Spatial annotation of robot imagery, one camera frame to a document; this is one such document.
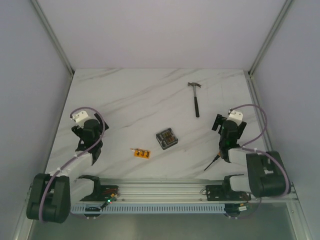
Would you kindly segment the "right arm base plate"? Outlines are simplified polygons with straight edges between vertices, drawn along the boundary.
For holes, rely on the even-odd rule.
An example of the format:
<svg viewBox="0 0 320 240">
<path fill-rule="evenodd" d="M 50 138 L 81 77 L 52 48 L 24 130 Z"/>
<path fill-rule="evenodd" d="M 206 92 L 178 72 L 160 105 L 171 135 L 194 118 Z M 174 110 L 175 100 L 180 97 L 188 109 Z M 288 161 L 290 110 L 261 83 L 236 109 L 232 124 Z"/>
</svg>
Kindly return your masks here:
<svg viewBox="0 0 320 240">
<path fill-rule="evenodd" d="M 233 191 L 230 187 L 222 185 L 206 185 L 206 198 L 209 202 L 247 202 L 251 195 L 243 191 Z"/>
</svg>

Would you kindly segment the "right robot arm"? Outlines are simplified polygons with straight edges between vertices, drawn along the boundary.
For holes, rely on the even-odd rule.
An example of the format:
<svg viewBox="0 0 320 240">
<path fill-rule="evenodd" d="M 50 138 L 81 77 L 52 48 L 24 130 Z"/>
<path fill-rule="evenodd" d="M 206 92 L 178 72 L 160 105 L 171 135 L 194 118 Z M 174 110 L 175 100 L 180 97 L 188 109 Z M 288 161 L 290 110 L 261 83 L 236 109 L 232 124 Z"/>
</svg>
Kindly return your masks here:
<svg viewBox="0 0 320 240">
<path fill-rule="evenodd" d="M 235 201 L 242 194 L 254 197 L 282 197 L 291 192 L 291 183 L 278 151 L 249 150 L 238 144 L 247 123 L 239 111 L 228 117 L 217 114 L 212 126 L 220 138 L 219 152 L 213 159 L 246 168 L 244 173 L 231 174 L 223 178 L 222 184 L 214 186 L 207 195 L 222 194 L 224 199 Z"/>
</svg>

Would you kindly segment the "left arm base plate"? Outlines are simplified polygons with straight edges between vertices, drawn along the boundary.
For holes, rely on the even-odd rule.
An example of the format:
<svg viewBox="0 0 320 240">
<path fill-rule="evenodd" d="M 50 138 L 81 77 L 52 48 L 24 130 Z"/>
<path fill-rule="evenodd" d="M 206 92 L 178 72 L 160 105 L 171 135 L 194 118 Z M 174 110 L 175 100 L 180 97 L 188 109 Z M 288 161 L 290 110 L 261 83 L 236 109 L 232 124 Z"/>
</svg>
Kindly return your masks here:
<svg viewBox="0 0 320 240">
<path fill-rule="evenodd" d="M 104 202 L 111 198 L 111 195 L 118 194 L 118 185 L 101 185 L 99 189 L 94 189 L 93 193 L 85 196 L 81 202 Z"/>
</svg>

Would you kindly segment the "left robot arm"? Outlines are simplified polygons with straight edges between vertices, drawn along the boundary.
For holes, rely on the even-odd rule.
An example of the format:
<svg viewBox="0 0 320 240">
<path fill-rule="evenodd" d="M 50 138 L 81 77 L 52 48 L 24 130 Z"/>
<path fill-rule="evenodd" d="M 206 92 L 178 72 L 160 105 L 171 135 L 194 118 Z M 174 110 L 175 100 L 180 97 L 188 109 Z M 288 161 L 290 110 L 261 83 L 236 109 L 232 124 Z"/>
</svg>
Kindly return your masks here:
<svg viewBox="0 0 320 240">
<path fill-rule="evenodd" d="M 34 177 L 26 208 L 30 220 L 63 223 L 73 205 L 102 196 L 100 178 L 85 172 L 100 157 L 102 138 L 109 127 L 99 112 L 90 116 L 87 108 L 74 110 L 70 118 L 75 122 L 71 131 L 79 138 L 77 148 L 61 167 Z"/>
</svg>

